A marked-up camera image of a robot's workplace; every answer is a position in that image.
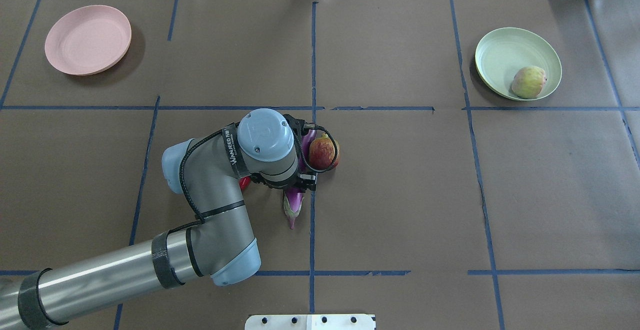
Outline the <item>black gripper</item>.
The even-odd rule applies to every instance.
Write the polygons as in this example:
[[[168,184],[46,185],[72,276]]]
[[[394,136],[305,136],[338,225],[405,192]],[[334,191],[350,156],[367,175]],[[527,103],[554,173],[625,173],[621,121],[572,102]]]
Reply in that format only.
[[[262,162],[265,169],[253,172],[253,182],[265,184],[273,189],[293,189],[304,193],[316,189],[318,168],[311,166],[310,147],[316,139],[316,124],[297,119],[290,114],[279,114],[284,131],[274,129],[276,136],[268,136],[269,144],[276,144],[278,155],[282,153],[281,145],[288,153],[275,162]]]

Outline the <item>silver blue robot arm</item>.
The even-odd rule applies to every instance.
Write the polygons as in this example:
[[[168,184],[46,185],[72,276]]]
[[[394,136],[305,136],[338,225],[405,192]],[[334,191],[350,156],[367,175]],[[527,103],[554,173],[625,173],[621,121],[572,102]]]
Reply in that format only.
[[[1,289],[3,330],[50,330],[152,292],[210,276],[226,287],[261,266],[239,181],[272,189],[313,189],[316,170],[301,170],[303,139],[319,125],[268,108],[250,111],[207,137],[167,148],[162,170],[195,221],[150,241],[59,269],[46,268]]]

